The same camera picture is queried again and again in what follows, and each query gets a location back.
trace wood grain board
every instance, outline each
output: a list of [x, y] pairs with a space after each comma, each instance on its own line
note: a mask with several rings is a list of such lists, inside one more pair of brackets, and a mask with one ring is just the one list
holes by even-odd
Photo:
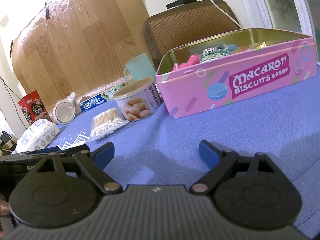
[[79, 95], [123, 80], [125, 63], [149, 56], [140, 0], [53, 0], [12, 47], [12, 66], [26, 93], [38, 90], [49, 110], [72, 91]]

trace chair backrest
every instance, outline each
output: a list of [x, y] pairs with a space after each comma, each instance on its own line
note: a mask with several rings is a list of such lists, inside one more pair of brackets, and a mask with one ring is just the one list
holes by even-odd
[[[213, 1], [237, 21], [225, 1]], [[239, 26], [209, 0], [203, 0], [151, 16], [145, 21], [142, 33], [157, 69], [162, 57], [170, 49], [238, 29]]]

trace toothpaste box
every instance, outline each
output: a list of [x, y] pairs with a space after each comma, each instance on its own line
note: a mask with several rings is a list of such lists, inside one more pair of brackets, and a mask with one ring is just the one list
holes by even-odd
[[81, 111], [84, 113], [98, 105], [101, 105], [109, 100], [112, 99], [112, 96], [115, 92], [117, 92], [119, 89], [123, 88], [124, 84], [122, 83], [121, 85], [115, 86], [113, 88], [110, 88], [101, 94], [98, 94], [94, 97], [91, 97], [79, 104]]

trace white tissue package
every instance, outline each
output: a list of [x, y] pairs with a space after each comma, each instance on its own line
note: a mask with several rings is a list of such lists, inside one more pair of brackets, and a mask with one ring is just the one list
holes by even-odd
[[55, 123], [46, 119], [35, 121], [17, 141], [14, 152], [26, 152], [44, 149], [52, 139], [60, 132]]

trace blue tablecloth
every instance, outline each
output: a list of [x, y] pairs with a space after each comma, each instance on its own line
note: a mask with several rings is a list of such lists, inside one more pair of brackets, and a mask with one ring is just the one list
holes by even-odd
[[[116, 106], [104, 103], [76, 117], [51, 146], [90, 136], [92, 118]], [[105, 168], [128, 184], [185, 184], [208, 168], [199, 158], [202, 139], [241, 155], [266, 152], [294, 183], [303, 205], [295, 226], [313, 238], [320, 231], [320, 75], [264, 95], [183, 118], [172, 118], [163, 103], [153, 116], [107, 138], [89, 142], [91, 150], [107, 141], [115, 157]]]

